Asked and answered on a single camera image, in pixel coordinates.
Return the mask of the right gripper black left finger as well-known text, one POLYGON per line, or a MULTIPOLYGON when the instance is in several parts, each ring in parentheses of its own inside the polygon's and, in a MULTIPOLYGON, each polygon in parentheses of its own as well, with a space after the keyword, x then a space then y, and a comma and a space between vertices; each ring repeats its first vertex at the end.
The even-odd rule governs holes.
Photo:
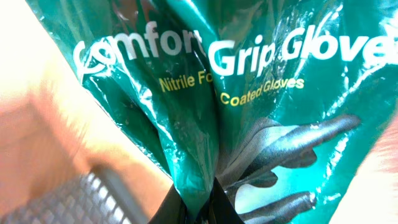
POLYGON ((174 185, 172 185, 158 211, 148 224, 186 224, 186 214, 187 208, 174 185))

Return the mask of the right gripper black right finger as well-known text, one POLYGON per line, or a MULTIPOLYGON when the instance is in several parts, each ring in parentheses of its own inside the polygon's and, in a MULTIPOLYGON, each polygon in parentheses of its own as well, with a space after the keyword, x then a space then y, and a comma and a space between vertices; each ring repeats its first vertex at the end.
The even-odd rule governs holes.
POLYGON ((214 180, 210 197, 200 210, 198 222, 199 224, 244 224, 218 179, 214 180))

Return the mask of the green 3M wipes pouch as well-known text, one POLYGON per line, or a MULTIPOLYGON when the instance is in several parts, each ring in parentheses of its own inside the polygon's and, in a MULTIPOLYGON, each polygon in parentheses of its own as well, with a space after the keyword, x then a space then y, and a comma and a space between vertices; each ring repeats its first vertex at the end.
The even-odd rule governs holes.
POLYGON ((397 112, 397 2, 29 0, 199 223, 328 223, 397 112))

